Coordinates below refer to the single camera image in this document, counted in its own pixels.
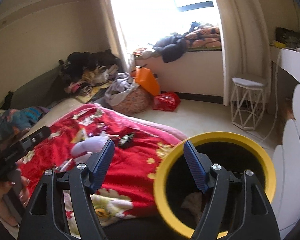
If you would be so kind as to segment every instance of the black baseboard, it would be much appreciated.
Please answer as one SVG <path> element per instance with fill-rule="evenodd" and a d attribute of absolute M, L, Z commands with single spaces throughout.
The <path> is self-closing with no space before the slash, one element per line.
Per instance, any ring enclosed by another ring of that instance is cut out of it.
<path fill-rule="evenodd" d="M 179 93 L 179 92 L 176 92 L 176 94 L 181 99 L 187 99 L 187 100 L 193 100 L 193 101 L 203 101 L 203 102 L 209 102 L 209 103 L 215 103 L 215 104 L 223 104 L 223 97 L 209 96 L 209 95 L 198 95 L 198 94 L 188 94 L 188 93 Z"/>

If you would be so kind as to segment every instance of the floor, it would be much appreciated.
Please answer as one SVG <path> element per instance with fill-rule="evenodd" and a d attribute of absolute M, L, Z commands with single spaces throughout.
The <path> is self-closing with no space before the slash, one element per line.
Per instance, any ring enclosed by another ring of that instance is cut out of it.
<path fill-rule="evenodd" d="M 149 109 L 133 117 L 172 126 L 189 137 L 210 131 L 227 131 L 247 136 L 257 143 L 268 134 L 274 120 L 274 116 L 265 114 L 256 131 L 243 131 L 231 124 L 229 106 L 191 100 L 181 100 L 175 112 Z M 278 145 L 276 128 L 260 145 L 272 158 L 274 149 Z"/>

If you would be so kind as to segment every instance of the blue gripper pad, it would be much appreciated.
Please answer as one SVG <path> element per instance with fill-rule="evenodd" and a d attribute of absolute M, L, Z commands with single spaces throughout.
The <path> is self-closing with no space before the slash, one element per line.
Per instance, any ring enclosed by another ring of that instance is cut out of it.
<path fill-rule="evenodd" d="M 205 193 L 209 189 L 209 170 L 207 170 L 207 167 L 210 167 L 212 164 L 210 159 L 208 157 L 202 159 L 201 157 L 203 156 L 200 155 L 204 154 L 197 152 L 190 141 L 186 141 L 183 145 L 183 155 L 186 159 L 197 188 Z M 202 163 L 203 160 L 207 161 L 205 168 Z"/>
<path fill-rule="evenodd" d="M 114 155 L 114 142 L 108 140 L 100 153 L 93 153 L 87 161 L 90 170 L 89 189 L 94 193 L 100 189 Z"/>

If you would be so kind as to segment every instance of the trash bin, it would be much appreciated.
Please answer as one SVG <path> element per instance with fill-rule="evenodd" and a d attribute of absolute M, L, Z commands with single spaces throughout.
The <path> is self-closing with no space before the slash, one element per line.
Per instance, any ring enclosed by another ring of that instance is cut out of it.
<path fill-rule="evenodd" d="M 208 132 L 187 140 L 193 143 L 198 152 L 206 154 L 212 163 L 219 163 L 238 178 L 244 170 L 252 170 L 264 187 L 269 201 L 272 201 L 276 186 L 274 166 L 269 155 L 256 142 L 229 132 Z M 190 239 L 196 222 L 188 210 L 181 208 L 181 204 L 187 195 L 199 190 L 183 156 L 185 141 L 176 145 L 160 164 L 154 181 L 154 198 L 165 222 L 177 233 Z M 233 200 L 229 193 L 218 238 L 227 234 Z"/>

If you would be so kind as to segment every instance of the human hand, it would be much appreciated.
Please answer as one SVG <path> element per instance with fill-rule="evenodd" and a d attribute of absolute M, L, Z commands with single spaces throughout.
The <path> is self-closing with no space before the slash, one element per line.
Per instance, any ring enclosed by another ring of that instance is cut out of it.
<path fill-rule="evenodd" d="M 26 205 L 29 202 L 29 190 L 27 189 L 27 186 L 29 185 L 29 180 L 26 179 L 25 177 L 21 177 L 21 182 L 23 185 L 23 188 L 20 192 L 20 201 L 23 204 L 24 207 L 26 207 Z M 7 194 L 10 189 L 13 187 L 14 182 L 10 182 L 10 181 L 6 181 L 6 182 L 1 182 L 0 181 L 0 218 L 2 220 L 4 220 L 5 222 L 7 222 L 9 225 L 11 226 L 16 226 L 18 225 L 16 219 L 11 215 L 6 203 L 3 201 L 3 195 Z"/>

